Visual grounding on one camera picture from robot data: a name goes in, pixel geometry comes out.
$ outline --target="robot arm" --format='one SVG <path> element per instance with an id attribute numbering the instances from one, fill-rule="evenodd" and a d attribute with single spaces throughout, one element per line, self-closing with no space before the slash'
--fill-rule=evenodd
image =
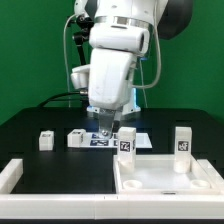
<path id="1" fill-rule="evenodd" d="M 185 0 L 76 1 L 76 12 L 85 16 L 94 15 L 95 24 L 91 29 L 89 40 L 93 51 L 89 66 L 88 89 L 90 105 L 100 108 L 100 137 L 110 138 L 115 112 L 121 110 L 130 100 L 137 58 L 143 57 L 148 51 L 149 41 L 153 35 L 149 32 L 150 27 L 157 27 L 168 3 L 175 1 L 185 2 Z M 90 10 L 87 14 L 84 10 L 94 7 L 96 8 L 94 13 Z"/>

